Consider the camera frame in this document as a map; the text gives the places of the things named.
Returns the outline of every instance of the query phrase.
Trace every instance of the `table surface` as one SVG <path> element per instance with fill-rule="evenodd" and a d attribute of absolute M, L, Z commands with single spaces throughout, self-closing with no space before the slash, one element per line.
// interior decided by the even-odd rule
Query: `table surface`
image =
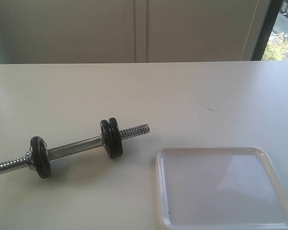
<path fill-rule="evenodd" d="M 0 230 L 160 229 L 156 154 L 162 148 L 249 147 L 269 155 L 288 195 L 288 65 L 206 62 L 0 65 L 0 162 L 100 134 L 99 122 L 151 132 L 0 175 Z"/>

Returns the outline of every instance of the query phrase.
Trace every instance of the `white tray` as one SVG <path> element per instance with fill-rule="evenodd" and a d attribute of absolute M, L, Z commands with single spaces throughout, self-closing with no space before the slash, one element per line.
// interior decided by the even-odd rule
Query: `white tray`
<path fill-rule="evenodd" d="M 164 149 L 156 170 L 167 229 L 288 229 L 288 198 L 261 149 Z"/>

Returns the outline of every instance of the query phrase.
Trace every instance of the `tree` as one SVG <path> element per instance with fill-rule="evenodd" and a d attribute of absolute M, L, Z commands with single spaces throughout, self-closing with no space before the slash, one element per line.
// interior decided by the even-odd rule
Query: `tree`
<path fill-rule="evenodd" d="M 262 60 L 281 61 L 285 57 L 286 52 L 288 52 L 288 40 L 285 38 L 284 33 L 281 33 L 275 39 L 268 41 Z"/>

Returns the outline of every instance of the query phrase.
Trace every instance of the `square tray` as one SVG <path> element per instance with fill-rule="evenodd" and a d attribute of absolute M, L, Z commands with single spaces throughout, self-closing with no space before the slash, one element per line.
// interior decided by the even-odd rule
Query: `square tray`
<path fill-rule="evenodd" d="M 164 149 L 156 170 L 167 229 L 288 229 L 288 198 L 261 149 Z"/>

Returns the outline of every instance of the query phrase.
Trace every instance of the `white wall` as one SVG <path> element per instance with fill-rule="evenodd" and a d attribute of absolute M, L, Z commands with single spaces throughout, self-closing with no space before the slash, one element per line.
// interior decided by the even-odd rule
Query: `white wall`
<path fill-rule="evenodd" d="M 250 60 L 270 0 L 1 0 L 0 63 Z"/>

